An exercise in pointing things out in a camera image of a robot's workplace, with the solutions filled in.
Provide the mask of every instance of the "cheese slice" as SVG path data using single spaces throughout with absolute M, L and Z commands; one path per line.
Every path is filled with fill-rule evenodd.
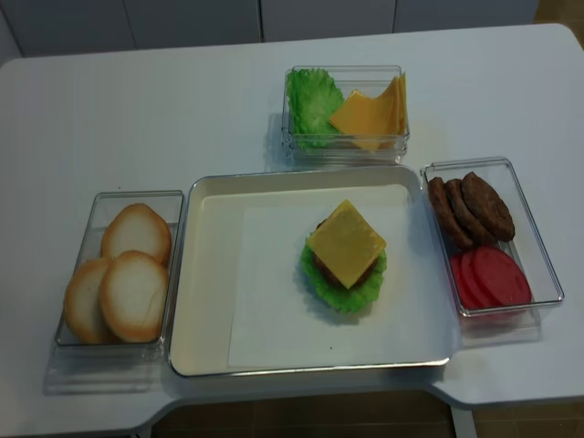
M 393 105 L 391 107 L 391 114 L 387 123 L 387 133 L 397 134 L 400 130 L 400 112 L 402 104 L 400 102 L 400 79 L 396 76 L 388 86 L 390 96 L 393 96 Z
M 406 93 L 405 93 L 405 72 L 403 72 L 400 76 L 400 103 L 401 103 L 401 114 L 400 114 L 400 131 L 399 134 L 403 134 L 405 132 L 406 126 L 408 124 L 407 121 L 407 101 L 406 101 Z
M 388 116 L 393 108 L 393 96 L 381 95 L 376 99 L 354 90 L 345 103 L 328 120 L 332 126 L 347 135 L 387 134 Z M 375 151 L 376 141 L 355 141 L 362 149 Z
M 340 283 L 351 288 L 385 249 L 385 241 L 349 200 L 308 238 L 308 247 Z

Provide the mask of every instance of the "stacked patty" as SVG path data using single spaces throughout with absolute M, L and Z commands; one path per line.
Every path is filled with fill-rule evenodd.
M 474 172 L 446 183 L 433 178 L 428 195 L 438 224 L 461 250 L 513 240 L 515 226 L 507 206 Z

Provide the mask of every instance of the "brown patty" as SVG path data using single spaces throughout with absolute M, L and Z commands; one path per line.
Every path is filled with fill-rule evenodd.
M 325 221 L 322 221 L 320 224 L 318 224 L 317 229 L 321 225 L 323 225 L 325 223 Z M 373 272 L 373 269 L 377 265 L 377 258 L 376 258 L 375 260 L 373 260 L 373 263 L 371 263 L 370 266 L 367 269 L 365 269 L 365 272 L 359 277 L 359 280 L 357 280 L 355 282 L 355 284 L 353 286 L 351 286 L 350 289 L 347 289 L 346 287 L 343 286 L 343 284 L 339 281 L 339 279 L 335 277 L 335 275 L 330 271 L 330 269 L 327 268 L 327 266 L 324 264 L 324 262 L 318 258 L 318 256 L 314 252 L 312 253 L 312 261 L 314 262 L 314 266 L 317 267 L 320 274 L 322 274 L 322 276 L 325 278 L 325 280 L 327 280 L 327 283 L 329 283 L 333 287 L 338 287 L 338 288 L 341 288 L 343 290 L 351 290 L 354 287 L 361 286 L 363 283 L 365 283 L 367 281 L 367 279 L 370 277 L 371 273 Z
M 515 226 L 509 209 L 498 193 L 474 172 L 462 181 L 464 202 L 485 228 L 498 240 L 509 242 L 515 237 Z
M 453 207 L 454 216 L 458 223 L 472 236 L 479 245 L 494 245 L 495 237 L 476 219 L 475 215 L 466 206 L 463 199 L 461 180 L 454 179 L 446 183 L 446 196 Z
M 463 229 L 456 217 L 444 189 L 444 181 L 440 177 L 433 178 L 428 182 L 428 197 L 430 204 L 438 220 L 438 224 L 443 231 L 450 237 L 456 246 L 463 251 L 471 249 L 474 246 L 473 239 Z

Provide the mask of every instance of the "green lettuce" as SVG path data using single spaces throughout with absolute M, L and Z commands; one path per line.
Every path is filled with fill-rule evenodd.
M 287 75 L 286 91 L 294 134 L 339 134 L 329 123 L 329 118 L 343 104 L 343 93 L 326 70 L 302 68 L 290 71 Z M 325 141 L 300 142 L 303 149 L 326 145 Z
M 387 268 L 387 255 L 385 251 L 382 251 L 377 258 L 377 265 L 373 268 L 367 281 L 358 287 L 353 287 L 351 290 L 333 287 L 329 284 L 314 265 L 312 250 L 308 248 L 308 245 L 304 245 L 302 249 L 300 264 L 304 273 L 310 278 L 319 297 L 338 312 L 354 313 L 365 308 L 380 296 L 383 272 Z

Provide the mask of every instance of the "bun slice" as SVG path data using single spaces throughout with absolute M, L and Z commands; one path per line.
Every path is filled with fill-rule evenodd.
M 105 344 L 116 338 L 99 310 L 99 284 L 111 260 L 98 258 L 81 265 L 65 292 L 64 314 L 69 329 L 83 342 Z
M 171 255 L 171 230 L 148 205 L 124 208 L 109 224 L 101 239 L 101 255 L 117 257 L 124 251 L 142 251 L 166 266 Z
M 99 288 L 109 328 L 128 342 L 148 342 L 161 332 L 168 274 L 149 255 L 127 251 L 115 258 Z

